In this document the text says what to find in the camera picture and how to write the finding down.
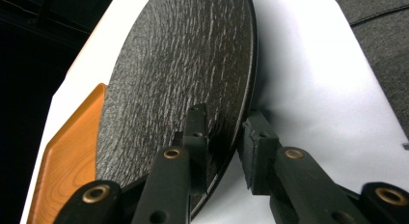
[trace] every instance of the clamp jaw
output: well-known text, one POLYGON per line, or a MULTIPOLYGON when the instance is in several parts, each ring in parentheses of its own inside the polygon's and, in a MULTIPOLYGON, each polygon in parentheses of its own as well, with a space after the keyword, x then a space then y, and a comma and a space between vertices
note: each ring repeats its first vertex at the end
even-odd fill
MULTIPOLYGON (((190 195, 206 193, 205 105, 188 110, 185 129, 161 149, 150 173, 120 188, 95 181, 78 189, 55 223, 190 223, 190 195)), ((243 123, 238 147, 254 195, 269 195, 276 223, 409 223, 409 194, 383 182, 357 195, 335 184, 306 151, 282 147, 259 111, 243 123)))

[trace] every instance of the white surface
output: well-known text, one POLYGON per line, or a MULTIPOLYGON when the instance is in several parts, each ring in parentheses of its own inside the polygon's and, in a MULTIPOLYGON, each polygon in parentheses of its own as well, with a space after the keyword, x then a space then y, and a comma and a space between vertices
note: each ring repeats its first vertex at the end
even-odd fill
MULTIPOLYGON (((50 107, 21 222, 43 150, 88 93, 108 83, 127 33, 148 0, 114 0, 72 65, 50 107)), ((259 80, 254 105, 285 146, 307 150, 337 183, 409 190, 407 139, 334 0, 254 0, 259 80)), ((235 156, 193 223, 272 223, 267 197, 246 189, 235 156)))

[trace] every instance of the brass insert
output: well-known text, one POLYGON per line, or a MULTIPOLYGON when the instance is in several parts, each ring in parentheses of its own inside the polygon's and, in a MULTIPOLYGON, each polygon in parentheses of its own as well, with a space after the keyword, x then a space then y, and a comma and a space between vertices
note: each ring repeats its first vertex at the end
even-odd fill
POLYGON ((386 203, 396 206, 406 206, 408 204, 408 199, 402 193, 394 189, 378 187, 375 189, 375 193, 386 203))
POLYGON ((292 150, 287 150, 287 151, 285 152, 285 154, 286 154, 286 157, 292 158, 292 159, 301 159, 301 158, 304 158, 303 152, 301 152, 301 151, 299 151, 299 150, 294 150, 294 149, 292 149, 292 150))
POLYGON ((177 149, 171 149, 166 151, 163 155, 169 159, 178 158, 181 155, 181 152, 177 149))
POLYGON ((96 203, 103 200, 109 194, 109 186, 107 184, 97 185, 88 189, 82 195, 82 201, 85 203, 96 203))

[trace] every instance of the dark background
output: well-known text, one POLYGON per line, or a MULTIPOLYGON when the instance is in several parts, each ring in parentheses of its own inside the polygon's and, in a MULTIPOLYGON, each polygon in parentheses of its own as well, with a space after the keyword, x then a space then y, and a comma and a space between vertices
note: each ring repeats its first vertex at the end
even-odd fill
POLYGON ((0 0, 1 223, 20 220, 52 96, 111 1, 0 0))

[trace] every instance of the black rubber pad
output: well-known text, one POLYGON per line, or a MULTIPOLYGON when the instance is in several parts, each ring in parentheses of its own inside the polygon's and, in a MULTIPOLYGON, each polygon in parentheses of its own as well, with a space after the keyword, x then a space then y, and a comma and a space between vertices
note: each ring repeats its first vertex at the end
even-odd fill
MULTIPOLYGON (((183 131, 189 106, 205 102, 207 182, 213 190, 235 150, 256 60, 251 0, 150 0, 129 32, 108 86, 97 178, 126 186, 144 176, 157 151, 183 131)), ((195 198, 193 206, 205 199, 195 198)))

